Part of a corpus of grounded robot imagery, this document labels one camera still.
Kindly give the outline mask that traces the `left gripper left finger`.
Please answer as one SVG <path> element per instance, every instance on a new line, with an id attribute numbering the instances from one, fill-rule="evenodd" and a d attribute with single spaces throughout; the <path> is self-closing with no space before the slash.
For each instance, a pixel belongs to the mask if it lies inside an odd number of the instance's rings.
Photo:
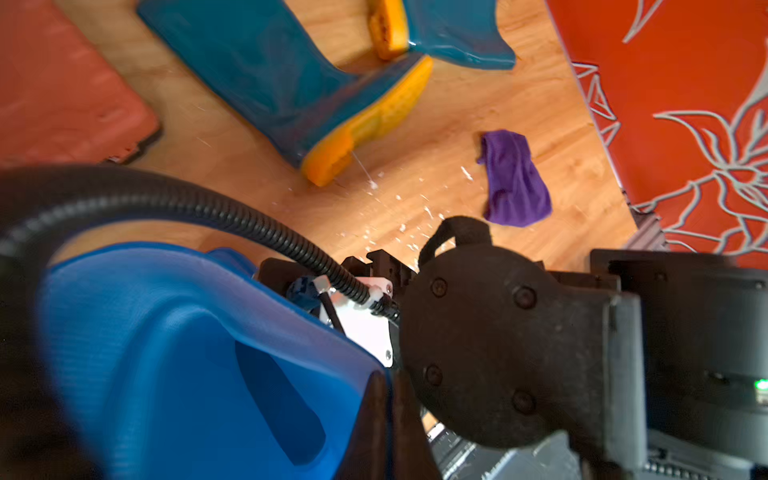
<path id="1" fill-rule="evenodd" d="M 382 480 L 389 464 L 389 390 L 386 377 L 373 373 L 350 435 L 336 479 Z"/>

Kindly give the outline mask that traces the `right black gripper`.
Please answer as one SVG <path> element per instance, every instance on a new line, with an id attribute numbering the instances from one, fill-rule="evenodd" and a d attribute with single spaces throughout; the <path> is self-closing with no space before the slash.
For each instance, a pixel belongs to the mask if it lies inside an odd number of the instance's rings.
<path id="1" fill-rule="evenodd" d="M 449 429 L 489 447 L 563 431 L 588 478 L 767 475 L 767 274 L 716 255 L 595 249 L 586 273 L 441 222 L 389 280 L 394 364 Z"/>

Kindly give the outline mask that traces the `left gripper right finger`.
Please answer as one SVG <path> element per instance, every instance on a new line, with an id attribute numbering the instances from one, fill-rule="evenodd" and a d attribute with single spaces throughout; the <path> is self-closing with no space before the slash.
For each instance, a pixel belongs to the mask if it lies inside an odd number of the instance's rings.
<path id="1" fill-rule="evenodd" d="M 393 380 L 392 474 L 394 479 L 441 479 L 419 416 L 409 376 L 398 371 Z"/>

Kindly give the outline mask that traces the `bright blue rubber boot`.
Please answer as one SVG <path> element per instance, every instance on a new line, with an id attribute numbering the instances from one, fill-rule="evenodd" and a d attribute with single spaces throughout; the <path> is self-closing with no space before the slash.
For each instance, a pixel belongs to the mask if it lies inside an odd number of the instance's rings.
<path id="1" fill-rule="evenodd" d="M 42 353 L 111 479 L 330 479 L 371 374 L 363 348 L 238 252 L 106 247 L 52 267 Z"/>

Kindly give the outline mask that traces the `purple cloth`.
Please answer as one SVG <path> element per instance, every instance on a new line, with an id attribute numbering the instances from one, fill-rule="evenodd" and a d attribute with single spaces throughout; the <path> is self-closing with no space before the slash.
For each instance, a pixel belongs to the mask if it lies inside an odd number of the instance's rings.
<path id="1" fill-rule="evenodd" d="M 477 163 L 485 166 L 488 179 L 487 221 L 525 228 L 552 214 L 549 190 L 524 135 L 508 130 L 484 133 Z"/>

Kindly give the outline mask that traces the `teal boot with yellow sole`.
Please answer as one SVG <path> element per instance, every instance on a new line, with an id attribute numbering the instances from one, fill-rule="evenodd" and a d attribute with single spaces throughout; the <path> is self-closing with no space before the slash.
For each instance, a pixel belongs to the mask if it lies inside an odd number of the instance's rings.
<path id="1" fill-rule="evenodd" d="M 215 94 L 313 184 L 387 135 L 420 99 L 432 59 L 411 52 L 355 75 L 336 68 L 283 1 L 141 1 L 137 13 Z"/>

